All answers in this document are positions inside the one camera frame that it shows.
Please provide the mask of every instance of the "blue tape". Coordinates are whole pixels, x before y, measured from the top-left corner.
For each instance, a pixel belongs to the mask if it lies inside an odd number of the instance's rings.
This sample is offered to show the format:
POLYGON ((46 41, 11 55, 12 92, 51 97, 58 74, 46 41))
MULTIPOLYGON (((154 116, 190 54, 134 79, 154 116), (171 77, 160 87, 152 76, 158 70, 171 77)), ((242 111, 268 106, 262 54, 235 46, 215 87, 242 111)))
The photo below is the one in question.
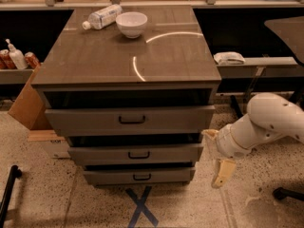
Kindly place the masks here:
POLYGON ((151 186, 146 186, 144 188, 143 194, 141 199, 138 199, 137 195, 133 192, 131 188, 128 188, 125 190, 125 192, 132 198, 132 200, 136 203, 137 207, 136 210, 134 211, 133 217, 131 221, 129 222, 129 225, 127 226, 128 228, 134 228, 141 212, 143 212, 146 217, 149 219, 149 221, 153 224, 154 227, 157 227, 159 224, 159 221, 155 218, 155 216, 149 211, 149 209, 145 206, 145 202, 148 198, 148 195, 151 191, 152 187, 151 186))

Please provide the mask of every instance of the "bottle cap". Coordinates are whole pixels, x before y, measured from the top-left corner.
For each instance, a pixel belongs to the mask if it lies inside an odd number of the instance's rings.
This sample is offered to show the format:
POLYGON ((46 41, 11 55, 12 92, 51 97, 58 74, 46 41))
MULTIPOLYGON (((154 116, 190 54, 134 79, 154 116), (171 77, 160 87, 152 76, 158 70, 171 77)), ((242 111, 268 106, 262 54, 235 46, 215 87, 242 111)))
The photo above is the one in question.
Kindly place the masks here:
POLYGON ((83 22, 83 28, 84 28, 84 29, 91 29, 92 26, 91 26, 91 24, 89 24, 88 21, 84 21, 84 22, 83 22))
POLYGON ((16 48, 13 44, 10 43, 10 39, 7 39, 6 42, 8 43, 9 50, 14 52, 16 48))

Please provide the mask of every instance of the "drawer handle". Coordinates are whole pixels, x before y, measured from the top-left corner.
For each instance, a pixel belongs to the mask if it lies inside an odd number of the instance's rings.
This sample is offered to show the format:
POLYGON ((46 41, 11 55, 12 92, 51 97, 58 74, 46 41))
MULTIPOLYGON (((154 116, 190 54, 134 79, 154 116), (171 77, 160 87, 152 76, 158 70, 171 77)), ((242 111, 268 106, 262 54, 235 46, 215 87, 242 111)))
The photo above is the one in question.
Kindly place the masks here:
POLYGON ((133 174, 133 180, 134 181, 148 181, 148 180, 151 179, 151 177, 152 177, 151 174, 149 174, 148 176, 146 176, 146 175, 139 175, 138 177, 137 177, 137 175, 133 174))
POLYGON ((131 152, 127 153, 129 159, 148 159, 150 157, 150 151, 146 152, 145 156, 132 156, 131 152))
POLYGON ((120 124, 143 124, 145 122, 145 116, 142 116, 142 119, 140 119, 138 121, 126 121, 126 120, 123 120, 122 116, 120 116, 119 122, 120 122, 120 124))

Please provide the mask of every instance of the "cabinet top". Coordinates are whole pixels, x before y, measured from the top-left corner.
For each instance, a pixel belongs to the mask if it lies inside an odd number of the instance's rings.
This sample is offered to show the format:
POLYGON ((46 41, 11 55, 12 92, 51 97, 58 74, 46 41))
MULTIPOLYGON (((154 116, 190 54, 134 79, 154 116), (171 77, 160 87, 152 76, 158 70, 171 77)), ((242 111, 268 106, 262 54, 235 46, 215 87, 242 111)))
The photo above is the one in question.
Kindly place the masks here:
POLYGON ((77 8, 32 82, 34 87, 83 84, 215 82, 220 76, 189 6, 129 7, 147 15, 139 38, 124 37, 114 23, 84 30, 93 8, 77 8))

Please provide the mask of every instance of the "black chair leg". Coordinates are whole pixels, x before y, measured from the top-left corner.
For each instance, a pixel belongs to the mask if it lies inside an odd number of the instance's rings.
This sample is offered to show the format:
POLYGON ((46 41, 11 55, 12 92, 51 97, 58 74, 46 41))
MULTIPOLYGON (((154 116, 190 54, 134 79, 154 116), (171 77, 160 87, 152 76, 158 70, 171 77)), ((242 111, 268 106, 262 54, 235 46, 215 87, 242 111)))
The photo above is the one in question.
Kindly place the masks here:
POLYGON ((273 195, 275 199, 277 200, 284 200, 287 197, 296 199, 296 200, 302 200, 304 201, 304 194, 297 193, 291 190, 284 189, 282 187, 277 188, 274 192, 273 195))
POLYGON ((9 178, 7 182, 6 189, 4 191, 4 195, 1 202, 1 209, 0 209, 0 227, 3 227, 4 221, 6 219, 6 214, 8 212, 9 204, 10 204, 10 197, 12 193, 13 185, 15 184, 16 178, 20 178, 22 176, 21 170, 18 168, 17 165, 13 165, 10 168, 9 178))

